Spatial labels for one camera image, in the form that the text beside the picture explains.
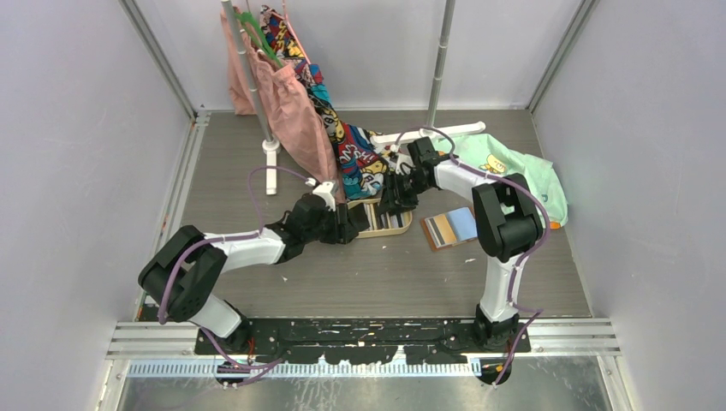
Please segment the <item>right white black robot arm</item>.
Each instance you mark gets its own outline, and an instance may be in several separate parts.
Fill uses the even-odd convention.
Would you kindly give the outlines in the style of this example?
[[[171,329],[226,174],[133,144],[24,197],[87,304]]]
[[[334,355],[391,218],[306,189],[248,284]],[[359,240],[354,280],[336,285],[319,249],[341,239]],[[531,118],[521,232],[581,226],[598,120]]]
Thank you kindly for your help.
[[[473,206],[479,245],[487,256],[485,289],[476,308],[473,340],[485,351],[499,350],[519,330],[516,299],[521,271],[545,236],[541,205],[524,176],[495,176],[437,151],[431,139],[404,147],[392,145],[391,170],[384,176],[381,209],[397,214],[413,210],[419,194],[430,188],[450,191]]]

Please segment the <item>brown leather card holder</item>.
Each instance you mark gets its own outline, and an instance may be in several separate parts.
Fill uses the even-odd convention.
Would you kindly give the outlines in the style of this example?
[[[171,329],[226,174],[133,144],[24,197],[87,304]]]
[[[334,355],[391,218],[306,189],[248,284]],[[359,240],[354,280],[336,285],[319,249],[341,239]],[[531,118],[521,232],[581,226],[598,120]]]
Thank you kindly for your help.
[[[477,228],[471,207],[420,219],[425,238],[433,252],[468,243],[477,239]]]

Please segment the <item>beige oval card tray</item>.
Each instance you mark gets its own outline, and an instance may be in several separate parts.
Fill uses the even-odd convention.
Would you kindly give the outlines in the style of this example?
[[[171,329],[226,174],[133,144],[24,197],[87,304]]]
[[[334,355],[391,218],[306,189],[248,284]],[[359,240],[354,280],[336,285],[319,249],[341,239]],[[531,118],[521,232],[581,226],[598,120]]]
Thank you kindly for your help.
[[[359,231],[358,238],[402,235],[409,230],[413,222],[412,211],[379,213],[380,202],[380,199],[364,199],[347,203],[348,214]]]

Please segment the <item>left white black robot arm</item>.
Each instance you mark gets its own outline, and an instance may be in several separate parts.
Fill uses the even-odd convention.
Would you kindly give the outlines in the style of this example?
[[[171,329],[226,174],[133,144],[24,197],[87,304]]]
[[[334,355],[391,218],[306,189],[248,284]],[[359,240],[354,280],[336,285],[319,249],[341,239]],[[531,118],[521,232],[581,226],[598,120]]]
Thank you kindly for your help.
[[[163,322],[194,323],[237,354],[249,343],[249,323],[213,295],[221,274],[287,262],[315,241],[348,244],[370,226],[363,205],[331,207],[322,197],[305,194],[261,231],[206,235],[193,225],[181,227],[141,270],[138,284],[158,304]]]

